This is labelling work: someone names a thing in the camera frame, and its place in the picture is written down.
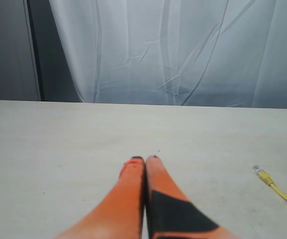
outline table surface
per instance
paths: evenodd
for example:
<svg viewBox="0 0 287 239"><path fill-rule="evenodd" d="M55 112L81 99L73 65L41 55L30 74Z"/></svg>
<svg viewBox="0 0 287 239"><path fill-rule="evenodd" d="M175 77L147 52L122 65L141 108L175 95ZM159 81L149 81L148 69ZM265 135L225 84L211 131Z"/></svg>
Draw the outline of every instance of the table surface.
<svg viewBox="0 0 287 239"><path fill-rule="evenodd" d="M0 101L0 239L56 236L152 154L219 224L287 238L287 202L252 171L287 193L287 110Z"/></svg>

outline yellow cable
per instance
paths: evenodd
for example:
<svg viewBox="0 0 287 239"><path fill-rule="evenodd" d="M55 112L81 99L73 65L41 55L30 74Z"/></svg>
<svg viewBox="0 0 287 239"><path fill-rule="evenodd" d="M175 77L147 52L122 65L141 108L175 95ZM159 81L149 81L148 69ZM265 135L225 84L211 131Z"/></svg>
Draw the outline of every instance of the yellow cable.
<svg viewBox="0 0 287 239"><path fill-rule="evenodd" d="M263 169L260 169L260 167L257 166L257 165L253 166L253 170L256 172L256 174L258 175L258 177L261 178L261 180L262 180L263 182L265 182L267 185L269 185L271 188L273 188L273 190L274 190L277 194L279 194L282 198L284 198L284 199L287 201L287 195L284 194L280 189L278 189L278 188L275 186L275 184L274 184L272 178L270 177L270 175L269 175L266 171L264 171Z"/></svg>

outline gray wall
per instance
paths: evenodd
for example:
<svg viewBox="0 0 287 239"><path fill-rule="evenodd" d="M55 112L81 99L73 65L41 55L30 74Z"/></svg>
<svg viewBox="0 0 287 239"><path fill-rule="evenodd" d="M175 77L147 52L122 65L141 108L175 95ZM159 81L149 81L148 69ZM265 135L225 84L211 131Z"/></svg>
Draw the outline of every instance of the gray wall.
<svg viewBox="0 0 287 239"><path fill-rule="evenodd" d="M0 0L0 100L40 100L26 2Z"/></svg>
<svg viewBox="0 0 287 239"><path fill-rule="evenodd" d="M79 102L48 0L29 0L46 101Z"/></svg>

